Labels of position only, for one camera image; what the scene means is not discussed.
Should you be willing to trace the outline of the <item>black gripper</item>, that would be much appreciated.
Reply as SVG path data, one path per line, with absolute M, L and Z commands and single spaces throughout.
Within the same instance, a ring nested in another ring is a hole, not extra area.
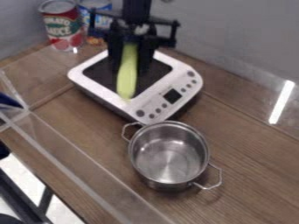
M 120 10 L 100 10 L 91 8 L 88 35 L 107 41 L 108 60 L 112 72 L 120 67 L 124 42 L 139 43 L 138 75 L 148 71 L 155 47 L 177 46 L 178 20 L 170 20 L 151 15 L 152 0 L 123 0 Z M 111 20 L 107 28 L 96 27 L 96 16 Z

